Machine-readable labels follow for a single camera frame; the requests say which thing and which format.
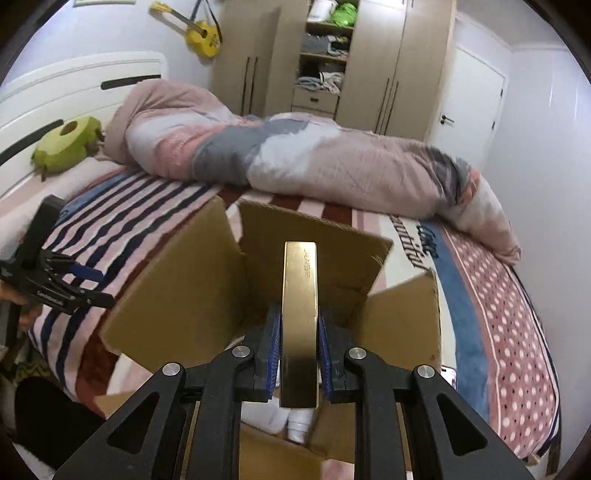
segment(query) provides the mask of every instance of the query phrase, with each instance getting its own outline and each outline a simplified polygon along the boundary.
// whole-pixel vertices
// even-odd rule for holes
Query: white headboard
[[[122,51],[42,67],[0,90],[0,197],[32,172],[31,154],[49,130],[83,115],[108,122],[133,85],[168,78],[164,55]]]

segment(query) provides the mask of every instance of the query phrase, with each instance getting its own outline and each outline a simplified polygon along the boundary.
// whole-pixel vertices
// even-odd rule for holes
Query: avocado plush toy
[[[43,135],[32,161],[43,173],[60,173],[92,155],[99,140],[100,121],[92,116],[76,118]]]

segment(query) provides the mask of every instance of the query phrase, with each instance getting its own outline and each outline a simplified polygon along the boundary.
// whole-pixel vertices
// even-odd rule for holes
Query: white door
[[[429,143],[481,169],[495,129],[505,78],[456,48]]]

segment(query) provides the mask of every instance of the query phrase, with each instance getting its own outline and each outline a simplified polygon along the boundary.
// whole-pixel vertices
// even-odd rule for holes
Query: wardrobe door
[[[440,95],[456,0],[408,0],[386,135],[424,140]]]
[[[255,29],[252,35],[255,37],[255,50],[252,61],[252,76],[249,78],[248,106],[244,115],[265,115],[265,98],[269,82],[271,57],[276,48],[275,38],[278,34],[279,18],[282,13],[281,3],[278,0],[251,0],[251,5],[258,13]]]
[[[342,127],[376,131],[394,93],[391,76],[401,45],[406,3],[361,0],[335,120]]]
[[[289,112],[300,66],[301,42],[306,32],[308,0],[284,2],[275,33],[264,115]]]
[[[227,1],[220,19],[223,44],[213,64],[212,92],[237,115],[246,115],[250,104],[256,23],[256,9],[249,0]]]

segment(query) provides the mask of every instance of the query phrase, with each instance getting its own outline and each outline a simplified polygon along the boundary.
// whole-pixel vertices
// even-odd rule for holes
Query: guitar strap
[[[195,18],[197,17],[197,12],[199,11],[199,7],[201,6],[202,1],[203,0],[197,0],[197,3],[195,3],[195,7],[193,7],[193,12],[191,13],[191,22],[195,21]],[[222,37],[222,29],[220,27],[220,24],[218,23],[217,18],[215,16],[215,14],[213,13],[212,6],[209,4],[209,0],[205,0],[205,3],[207,5],[207,8],[209,9],[209,14],[212,16],[213,23],[216,24],[217,35],[220,38],[220,44],[222,44],[223,37]]]

